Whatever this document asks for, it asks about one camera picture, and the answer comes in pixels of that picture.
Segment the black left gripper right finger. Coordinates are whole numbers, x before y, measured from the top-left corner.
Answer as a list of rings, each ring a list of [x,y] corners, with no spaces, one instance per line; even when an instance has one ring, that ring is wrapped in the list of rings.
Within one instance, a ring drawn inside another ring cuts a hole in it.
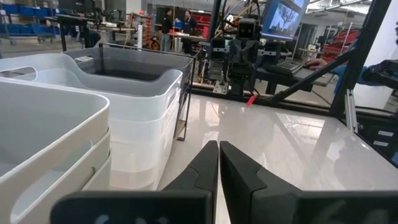
[[[234,224],[298,223],[300,189],[228,141],[220,142],[220,175]]]

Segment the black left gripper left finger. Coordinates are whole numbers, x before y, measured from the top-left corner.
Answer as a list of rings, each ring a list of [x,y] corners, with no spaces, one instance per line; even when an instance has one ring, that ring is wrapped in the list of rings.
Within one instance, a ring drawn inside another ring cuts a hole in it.
[[[208,141],[171,183],[163,188],[173,199],[166,203],[168,223],[214,223],[218,191],[219,148]]]

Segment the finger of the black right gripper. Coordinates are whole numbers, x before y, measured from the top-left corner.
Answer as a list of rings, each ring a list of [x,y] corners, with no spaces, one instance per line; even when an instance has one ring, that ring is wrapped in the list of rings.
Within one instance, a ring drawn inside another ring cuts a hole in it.
[[[232,75],[242,75],[243,67],[241,65],[242,43],[240,40],[232,40],[229,43],[229,67]]]
[[[250,75],[257,61],[259,42],[256,40],[245,40],[244,43],[244,74]]]

